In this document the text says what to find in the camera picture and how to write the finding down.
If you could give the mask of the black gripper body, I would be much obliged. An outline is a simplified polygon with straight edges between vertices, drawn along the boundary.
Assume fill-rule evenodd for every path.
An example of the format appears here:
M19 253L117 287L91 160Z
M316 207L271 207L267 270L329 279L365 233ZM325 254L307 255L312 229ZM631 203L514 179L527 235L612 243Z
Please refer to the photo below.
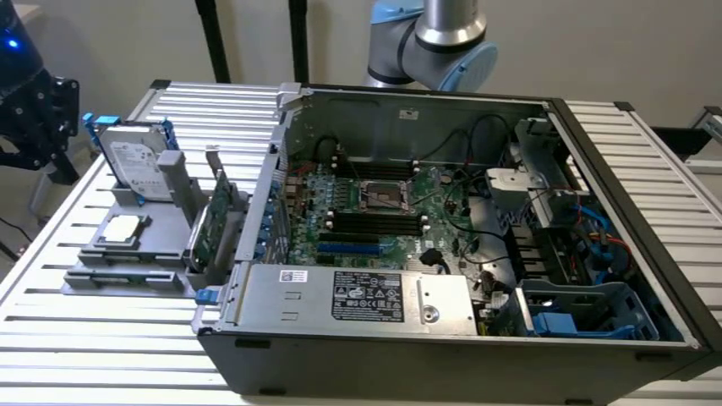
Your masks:
M1 164L28 170L75 167L67 156L77 135L79 82L53 76L10 1L1 2Z

